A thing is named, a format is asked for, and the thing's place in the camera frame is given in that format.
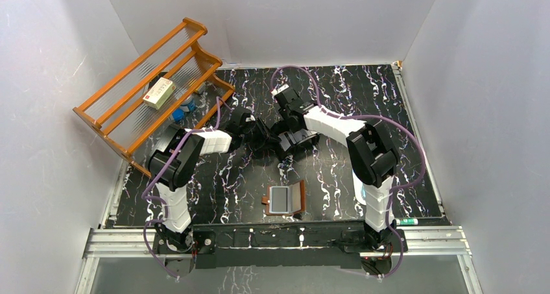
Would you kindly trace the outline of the black card tray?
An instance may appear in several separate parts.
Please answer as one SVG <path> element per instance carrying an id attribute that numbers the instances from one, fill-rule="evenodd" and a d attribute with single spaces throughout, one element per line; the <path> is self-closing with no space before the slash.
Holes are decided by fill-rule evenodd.
<path id="1" fill-rule="evenodd" d="M 314 131 L 300 129 L 296 132 L 291 132 L 285 121 L 273 124 L 270 130 L 279 139 L 279 143 L 275 146 L 274 151 L 280 161 L 294 154 L 299 148 L 305 148 L 307 145 L 317 145 L 320 140 L 320 134 Z"/>

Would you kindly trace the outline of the gold credit card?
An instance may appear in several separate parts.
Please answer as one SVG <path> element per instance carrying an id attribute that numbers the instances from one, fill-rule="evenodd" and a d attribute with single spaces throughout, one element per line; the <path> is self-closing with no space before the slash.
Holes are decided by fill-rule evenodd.
<path id="1" fill-rule="evenodd" d="M 289 187 L 289 210 L 299 212 L 303 210 L 303 190 L 302 184 L 296 183 Z"/>

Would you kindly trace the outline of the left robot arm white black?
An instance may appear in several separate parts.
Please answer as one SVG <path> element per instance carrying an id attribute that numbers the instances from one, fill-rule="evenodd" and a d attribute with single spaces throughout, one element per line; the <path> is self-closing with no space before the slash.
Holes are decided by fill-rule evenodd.
<path id="1" fill-rule="evenodd" d="M 194 244 L 187 185 L 201 156 L 232 153 L 247 144 L 252 151 L 273 149 L 280 139 L 266 123 L 243 107 L 235 108 L 224 125 L 213 128 L 169 127 L 149 156 L 148 170 L 163 208 L 154 224 L 160 242 L 174 252 L 189 252 Z"/>

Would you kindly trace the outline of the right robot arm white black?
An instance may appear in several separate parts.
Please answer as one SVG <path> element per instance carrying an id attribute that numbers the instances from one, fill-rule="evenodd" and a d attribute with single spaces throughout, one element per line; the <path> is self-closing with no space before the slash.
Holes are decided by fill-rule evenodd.
<path id="1" fill-rule="evenodd" d="M 291 131 L 308 130 L 347 148 L 355 198 L 365 206 L 365 233 L 355 245 L 382 251 L 390 244 L 395 229 L 390 190 L 398 160 L 398 152 L 385 126 L 380 121 L 348 119 L 325 106 L 305 101 L 287 84 L 271 94 Z"/>

